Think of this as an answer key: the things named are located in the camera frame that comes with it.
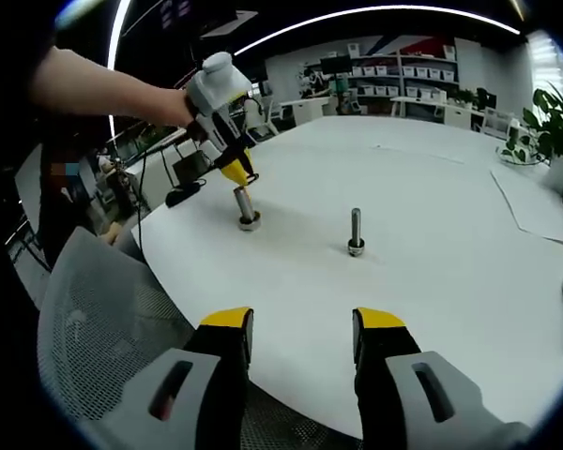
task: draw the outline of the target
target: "potted plant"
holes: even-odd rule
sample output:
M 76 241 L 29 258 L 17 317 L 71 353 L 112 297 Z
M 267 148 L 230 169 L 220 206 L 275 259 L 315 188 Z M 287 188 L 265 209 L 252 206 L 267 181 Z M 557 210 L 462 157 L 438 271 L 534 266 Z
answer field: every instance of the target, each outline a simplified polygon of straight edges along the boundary
M 476 101 L 476 95 L 472 91 L 469 89 L 460 90 L 458 96 L 458 99 L 468 110 L 473 108 L 473 104 Z
M 534 92 L 533 102 L 539 116 L 524 108 L 524 121 L 529 134 L 519 142 L 510 139 L 502 155 L 522 159 L 525 153 L 519 143 L 529 149 L 529 154 L 548 159 L 551 168 L 544 178 L 544 185 L 563 196 L 563 96 L 555 89 L 554 94 L 542 89 Z

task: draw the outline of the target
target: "chair backrest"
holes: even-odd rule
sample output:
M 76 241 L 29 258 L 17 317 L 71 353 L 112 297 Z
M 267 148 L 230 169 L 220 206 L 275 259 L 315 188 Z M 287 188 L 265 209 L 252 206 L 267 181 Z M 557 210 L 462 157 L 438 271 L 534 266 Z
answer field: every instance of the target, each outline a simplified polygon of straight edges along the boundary
M 481 132 L 494 136 L 495 138 L 508 139 L 511 114 L 500 112 L 493 108 L 484 110 L 484 121 L 481 124 Z
M 39 314 L 42 386 L 72 421 L 98 420 L 131 377 L 192 332 L 146 265 L 78 228 Z
M 246 114 L 246 129 L 262 127 L 265 124 L 265 108 L 254 98 L 244 101 L 244 113 Z
M 282 106 L 277 103 L 275 100 L 271 99 L 271 103 L 269 105 L 269 112 L 267 116 L 267 122 L 270 122 L 273 119 L 282 119 Z

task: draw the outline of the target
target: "shelf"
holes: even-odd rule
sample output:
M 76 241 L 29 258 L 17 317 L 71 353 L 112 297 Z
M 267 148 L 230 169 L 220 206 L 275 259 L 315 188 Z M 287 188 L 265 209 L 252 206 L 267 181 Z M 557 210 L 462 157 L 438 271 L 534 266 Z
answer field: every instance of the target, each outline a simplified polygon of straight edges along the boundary
M 392 58 L 396 59 L 398 56 L 396 54 L 363 54 L 362 56 L 357 56 L 356 58 L 350 59 L 382 59 L 382 58 Z
M 403 77 L 405 80 L 415 80 L 418 82 L 430 82 L 430 83 L 443 83 L 443 84 L 454 84 L 459 85 L 459 82 L 447 82 L 445 80 L 435 80 L 433 78 L 421 78 L 421 77 Z
M 394 98 L 396 96 L 368 96 L 367 94 L 357 94 L 357 97 L 366 97 L 366 98 Z
M 399 79 L 401 78 L 400 75 L 349 75 L 348 80 L 357 80 L 359 78 L 394 78 Z
M 430 57 L 430 56 L 420 56 L 420 55 L 409 55 L 409 54 L 401 54 L 401 58 L 402 59 L 424 59 L 426 61 L 436 61 L 438 63 L 451 63 L 451 64 L 457 64 L 456 61 L 452 61 L 450 59 L 444 59 L 444 58 L 434 58 L 434 57 Z

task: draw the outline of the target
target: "white round table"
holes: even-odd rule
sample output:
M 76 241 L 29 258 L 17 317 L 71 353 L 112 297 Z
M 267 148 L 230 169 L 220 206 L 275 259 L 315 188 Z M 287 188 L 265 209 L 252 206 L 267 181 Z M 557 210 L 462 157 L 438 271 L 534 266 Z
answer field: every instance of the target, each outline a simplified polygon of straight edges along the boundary
M 254 308 L 251 380 L 326 426 L 361 436 L 356 307 L 396 314 L 492 413 L 533 426 L 563 385 L 563 246 L 517 228 L 489 170 L 497 145 L 403 119 L 319 119 L 253 149 L 258 231 L 238 229 L 235 186 L 213 172 L 143 220 L 145 257 L 195 326 Z M 359 258 L 346 252 L 354 207 Z

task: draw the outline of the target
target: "white wall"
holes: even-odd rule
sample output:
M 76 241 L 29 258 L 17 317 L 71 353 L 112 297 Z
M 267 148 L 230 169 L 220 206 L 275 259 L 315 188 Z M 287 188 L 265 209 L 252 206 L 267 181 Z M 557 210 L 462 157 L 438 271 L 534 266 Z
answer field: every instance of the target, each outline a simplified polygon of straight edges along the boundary
M 532 107 L 532 67 L 526 45 L 507 53 L 482 49 L 485 88 L 496 94 L 496 108 L 522 116 Z
M 348 54 L 348 44 L 357 42 L 360 45 L 361 54 L 365 54 L 381 36 L 355 37 L 345 40 L 334 40 L 324 44 L 313 45 L 304 49 L 296 50 L 268 58 L 265 61 L 266 74 L 269 85 L 273 91 L 276 101 L 297 100 L 300 98 L 300 86 L 297 75 L 305 64 L 318 63 L 322 57 L 329 52 Z M 384 47 L 384 53 L 395 52 L 402 47 L 419 42 L 426 37 L 401 36 L 394 39 Z
M 485 88 L 496 95 L 496 108 L 522 116 L 532 106 L 532 67 L 527 46 L 499 53 L 477 42 L 455 38 L 461 89 Z
M 479 87 L 485 87 L 484 58 L 481 45 L 457 37 L 454 39 L 454 44 L 457 49 L 460 88 L 476 92 Z

